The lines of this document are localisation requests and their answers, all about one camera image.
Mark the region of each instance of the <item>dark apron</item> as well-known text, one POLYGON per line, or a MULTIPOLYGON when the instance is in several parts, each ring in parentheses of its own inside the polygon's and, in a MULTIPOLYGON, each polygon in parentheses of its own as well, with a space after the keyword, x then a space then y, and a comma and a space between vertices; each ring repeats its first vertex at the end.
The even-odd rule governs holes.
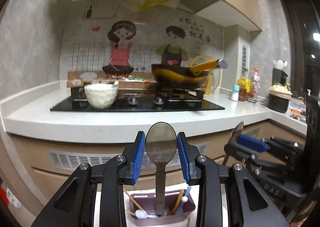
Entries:
POLYGON ((163 65, 169 65, 169 66, 178 66, 180 67, 181 65, 181 61, 182 61, 182 56, 181 56, 181 48, 180 48, 180 52, 178 54, 175 53, 170 53, 168 52, 168 48, 169 48, 170 44, 165 48, 163 54, 162 54, 162 58, 161 58, 161 64, 163 65), (175 63, 173 65, 170 65, 168 63, 168 61, 172 61, 172 60, 177 60, 178 63, 175 63))

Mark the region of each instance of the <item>blue gripper pad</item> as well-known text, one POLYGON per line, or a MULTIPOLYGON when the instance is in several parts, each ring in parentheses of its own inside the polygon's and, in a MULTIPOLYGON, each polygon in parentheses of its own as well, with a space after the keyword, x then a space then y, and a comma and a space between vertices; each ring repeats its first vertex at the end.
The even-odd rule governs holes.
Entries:
POLYGON ((258 141, 254 138, 247 137, 245 135, 240 135, 237 138, 237 144, 245 146, 245 147, 247 147, 251 150, 254 150, 258 153, 268 151, 268 146, 265 143, 258 141))
POLYGON ((146 147, 146 134, 142 132, 140 143, 137 149, 137 153, 133 163, 133 174, 132 174, 132 182, 135 184, 140 176, 141 165, 144 155, 144 150, 146 147))
POLYGON ((177 146, 178 146, 178 153, 180 158, 180 165, 182 169, 183 178, 186 180, 186 183, 189 184, 190 182, 190 171, 189 171, 189 162, 187 159, 187 155, 185 152, 185 148, 183 146, 183 142, 180 136, 180 133, 177 137, 177 146))

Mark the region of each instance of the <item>sink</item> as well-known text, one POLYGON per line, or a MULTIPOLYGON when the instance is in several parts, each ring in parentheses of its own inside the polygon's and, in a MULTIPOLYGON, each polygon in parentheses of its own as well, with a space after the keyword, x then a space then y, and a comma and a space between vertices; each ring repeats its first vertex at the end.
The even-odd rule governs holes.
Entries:
POLYGON ((290 118, 293 118, 293 119, 295 119, 295 120, 297 120, 297 121, 300 121, 300 122, 302 122, 302 123, 307 123, 306 122, 306 119, 304 118, 304 117, 301 117, 301 116, 298 116, 298 115, 296 115, 296 114, 292 114, 291 116, 290 116, 290 118))

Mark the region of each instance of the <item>stove knob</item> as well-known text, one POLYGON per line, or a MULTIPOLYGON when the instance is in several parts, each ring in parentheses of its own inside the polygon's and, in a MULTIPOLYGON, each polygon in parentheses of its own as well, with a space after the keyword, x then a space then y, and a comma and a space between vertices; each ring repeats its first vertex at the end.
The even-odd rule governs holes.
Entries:
POLYGON ((153 102, 156 105, 163 105, 164 101, 162 100, 162 98, 157 97, 156 100, 153 102))
POLYGON ((138 104, 138 101, 136 100, 136 98, 130 98, 130 99, 128 100, 128 103, 129 103, 130 105, 135 106, 135 105, 138 104))

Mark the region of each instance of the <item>black glass cooktop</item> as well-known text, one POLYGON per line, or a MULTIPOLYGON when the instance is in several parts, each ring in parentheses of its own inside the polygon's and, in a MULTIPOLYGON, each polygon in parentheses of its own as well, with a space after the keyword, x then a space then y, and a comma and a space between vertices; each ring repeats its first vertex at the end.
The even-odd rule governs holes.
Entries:
POLYGON ((157 112, 157 111, 204 111, 224 110, 225 108, 209 102, 200 101, 166 101, 162 105, 154 103, 155 91, 145 90, 119 90, 114 104, 106 109, 93 108, 86 100, 74 101, 71 97, 63 100, 50 109, 51 111, 75 111, 75 112, 157 112), (136 105, 130 105, 135 98, 136 105))

